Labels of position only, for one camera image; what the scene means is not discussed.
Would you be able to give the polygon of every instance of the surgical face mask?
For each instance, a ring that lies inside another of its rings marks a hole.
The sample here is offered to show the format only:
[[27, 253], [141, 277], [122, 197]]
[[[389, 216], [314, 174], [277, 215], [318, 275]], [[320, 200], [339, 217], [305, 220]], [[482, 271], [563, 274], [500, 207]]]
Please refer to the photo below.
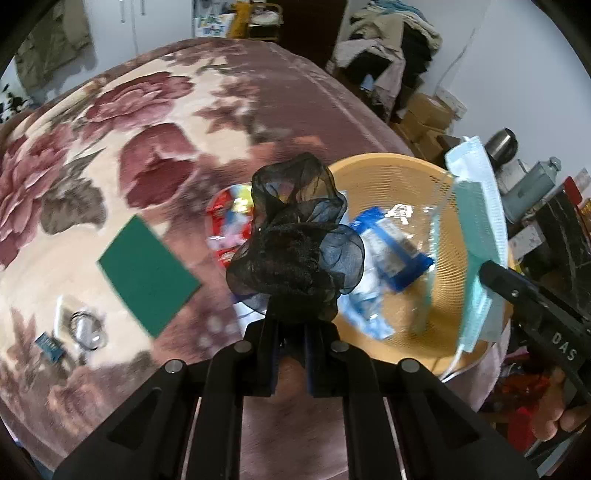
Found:
[[471, 352], [478, 339], [496, 342], [501, 336], [504, 301], [480, 283], [478, 272], [487, 260], [507, 267], [507, 230], [501, 196], [480, 139], [472, 137], [450, 150], [446, 164], [456, 177], [454, 193], [468, 260], [457, 344]]

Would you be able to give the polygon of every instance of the human hand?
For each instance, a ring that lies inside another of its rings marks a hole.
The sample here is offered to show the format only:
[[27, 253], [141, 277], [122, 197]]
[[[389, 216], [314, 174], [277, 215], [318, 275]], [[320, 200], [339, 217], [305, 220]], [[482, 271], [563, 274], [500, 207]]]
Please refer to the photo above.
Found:
[[560, 368], [554, 369], [550, 386], [538, 405], [531, 421], [531, 429], [536, 438], [550, 440], [558, 432], [572, 432], [591, 416], [591, 405], [583, 405], [566, 410], [563, 399], [563, 386], [566, 376]]

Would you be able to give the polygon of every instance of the green sponge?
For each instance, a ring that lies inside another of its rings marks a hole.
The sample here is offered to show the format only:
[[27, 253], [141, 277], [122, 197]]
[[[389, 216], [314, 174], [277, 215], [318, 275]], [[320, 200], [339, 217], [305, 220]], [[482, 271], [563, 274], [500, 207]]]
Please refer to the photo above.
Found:
[[201, 282], [134, 216], [99, 258], [131, 313], [157, 337]]

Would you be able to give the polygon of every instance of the yellow object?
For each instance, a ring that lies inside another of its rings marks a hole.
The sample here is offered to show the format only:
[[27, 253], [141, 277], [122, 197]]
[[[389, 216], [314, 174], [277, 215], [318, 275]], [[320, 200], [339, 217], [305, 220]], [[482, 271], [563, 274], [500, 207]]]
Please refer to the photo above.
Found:
[[236, 193], [236, 198], [234, 198], [234, 204], [232, 205], [232, 211], [236, 213], [247, 213], [250, 212], [253, 207], [254, 203], [252, 202], [252, 186], [249, 185], [240, 185], [238, 187], [238, 192]]
[[[391, 153], [346, 158], [331, 165], [330, 170], [337, 188], [347, 192], [350, 219], [374, 205], [386, 211], [400, 203], [413, 206], [411, 224], [415, 225], [412, 231], [415, 241], [427, 238], [428, 213], [423, 212], [423, 207], [435, 206], [452, 184], [452, 178], [445, 170], [417, 158]], [[383, 314], [397, 330], [394, 336], [382, 342], [374, 340], [360, 333], [339, 314], [334, 323], [341, 338], [362, 348], [372, 358], [398, 362], [412, 357], [435, 374], [444, 372], [456, 352], [466, 267], [466, 248], [452, 195], [441, 211], [436, 277], [424, 333], [416, 335], [412, 329], [423, 302], [425, 276], [403, 293], [385, 295]], [[505, 309], [505, 320], [508, 310]], [[457, 368], [478, 360], [486, 347], [485, 342], [478, 342], [472, 353], [462, 355]]]
[[247, 38], [248, 21], [251, 17], [250, 2], [236, 2], [233, 5], [236, 10], [236, 16], [230, 25], [228, 38]]

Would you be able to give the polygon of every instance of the metal container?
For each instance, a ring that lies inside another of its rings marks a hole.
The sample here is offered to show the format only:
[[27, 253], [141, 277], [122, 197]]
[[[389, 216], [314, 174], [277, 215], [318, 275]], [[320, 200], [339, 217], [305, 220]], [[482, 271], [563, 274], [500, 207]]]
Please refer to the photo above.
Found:
[[484, 146], [491, 161], [493, 171], [501, 168], [501, 165], [511, 160], [517, 153], [517, 138], [508, 128], [499, 130]]
[[527, 175], [529, 168], [520, 158], [514, 158], [505, 163], [496, 172], [496, 185], [499, 187], [499, 193], [506, 195], [517, 185], [517, 183]]
[[535, 164], [525, 177], [502, 197], [505, 217], [511, 223], [518, 222], [527, 210], [556, 185], [556, 175], [560, 168], [560, 160], [556, 157]]

